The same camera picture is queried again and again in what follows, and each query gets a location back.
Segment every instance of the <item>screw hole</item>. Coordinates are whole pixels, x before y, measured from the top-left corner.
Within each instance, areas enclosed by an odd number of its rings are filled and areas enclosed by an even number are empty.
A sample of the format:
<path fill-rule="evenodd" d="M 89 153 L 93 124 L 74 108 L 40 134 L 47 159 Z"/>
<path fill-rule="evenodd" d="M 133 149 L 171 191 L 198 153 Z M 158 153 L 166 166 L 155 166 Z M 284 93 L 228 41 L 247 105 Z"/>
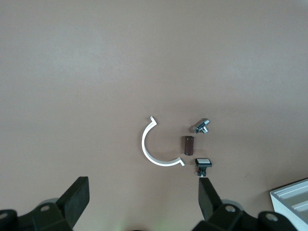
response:
<path fill-rule="evenodd" d="M 2 213 L 2 214 L 0 214 L 0 219 L 4 219 L 4 218 L 6 218 L 7 216 L 8 216 L 7 213 Z"/>
<path fill-rule="evenodd" d="M 50 209 L 49 205 L 43 206 L 42 208 L 40 208 L 41 212 L 47 211 L 48 209 Z"/>

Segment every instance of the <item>screw head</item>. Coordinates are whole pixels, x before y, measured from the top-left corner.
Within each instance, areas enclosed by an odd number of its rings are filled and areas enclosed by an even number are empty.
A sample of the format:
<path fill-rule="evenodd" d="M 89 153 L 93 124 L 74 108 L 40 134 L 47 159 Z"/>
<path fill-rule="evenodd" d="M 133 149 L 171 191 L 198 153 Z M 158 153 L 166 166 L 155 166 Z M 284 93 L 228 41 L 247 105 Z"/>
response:
<path fill-rule="evenodd" d="M 227 205 L 227 206 L 225 207 L 225 209 L 226 209 L 228 212 L 231 212 L 231 213 L 234 213 L 234 212 L 236 211 L 236 209 L 235 209 L 233 206 L 231 206 L 231 205 Z"/>
<path fill-rule="evenodd" d="M 272 213 L 267 213 L 265 216 L 270 221 L 278 221 L 278 218 Z"/>
<path fill-rule="evenodd" d="M 41 212 L 47 211 L 48 209 L 50 209 L 49 205 L 43 206 L 42 208 L 40 208 Z"/>

